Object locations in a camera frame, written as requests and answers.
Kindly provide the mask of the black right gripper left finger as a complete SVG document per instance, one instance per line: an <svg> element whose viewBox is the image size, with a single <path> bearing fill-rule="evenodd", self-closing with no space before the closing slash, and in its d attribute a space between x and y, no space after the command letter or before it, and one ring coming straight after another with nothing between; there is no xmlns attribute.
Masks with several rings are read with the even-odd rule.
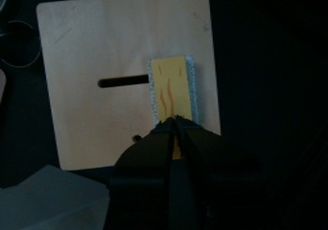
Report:
<svg viewBox="0 0 328 230"><path fill-rule="evenodd" d="M173 144L168 118L122 153L109 184L106 230L168 230Z"/></svg>

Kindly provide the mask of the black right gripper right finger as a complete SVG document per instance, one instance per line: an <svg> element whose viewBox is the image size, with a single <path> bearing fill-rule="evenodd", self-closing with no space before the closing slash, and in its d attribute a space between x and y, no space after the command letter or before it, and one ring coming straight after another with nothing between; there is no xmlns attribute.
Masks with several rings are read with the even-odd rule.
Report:
<svg viewBox="0 0 328 230"><path fill-rule="evenodd" d="M176 129L204 230L266 230L268 196L259 159L181 116L176 117Z"/></svg>

